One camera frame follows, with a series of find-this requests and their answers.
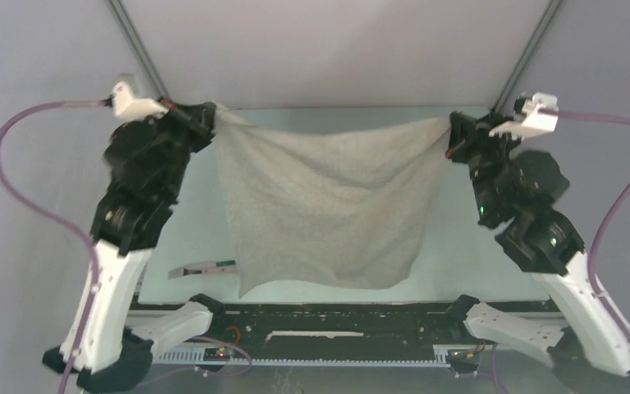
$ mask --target towel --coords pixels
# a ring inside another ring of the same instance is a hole
[[[362,289],[405,279],[442,181],[449,130],[443,117],[303,134],[219,108],[213,144],[240,296],[283,279]]]

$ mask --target white wall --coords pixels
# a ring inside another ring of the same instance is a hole
[[[0,125],[38,103],[102,99],[123,71],[141,74],[104,2],[0,2]],[[31,117],[7,137],[7,174],[87,230],[118,123],[103,109]],[[39,360],[71,324],[87,260],[74,236],[0,187],[0,393],[55,392],[57,378]]]
[[[566,2],[515,93],[539,90],[562,109],[630,117],[630,1]],[[590,242],[630,179],[630,128],[559,121],[533,145],[550,150],[572,187],[558,208]],[[599,274],[630,320],[630,197],[600,251]]]

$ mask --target table surface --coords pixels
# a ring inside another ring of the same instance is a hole
[[[476,107],[274,109],[237,113],[266,128],[331,133],[444,117],[453,110],[473,116],[486,113],[486,109]],[[235,273],[168,279],[168,272],[174,268],[234,258],[211,145],[190,161],[179,201],[146,268],[139,293],[141,303],[186,302],[200,292],[226,303],[405,303],[448,301],[462,294],[486,301],[549,298],[503,254],[494,241],[495,231],[477,225],[472,185],[463,165],[449,163],[446,168],[423,247],[411,274],[385,290],[284,280],[262,284],[238,298],[239,279]]]

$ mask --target fabric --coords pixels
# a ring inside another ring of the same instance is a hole
[[[217,111],[240,296],[275,280],[383,289],[409,275],[445,167],[447,118],[296,134]]]

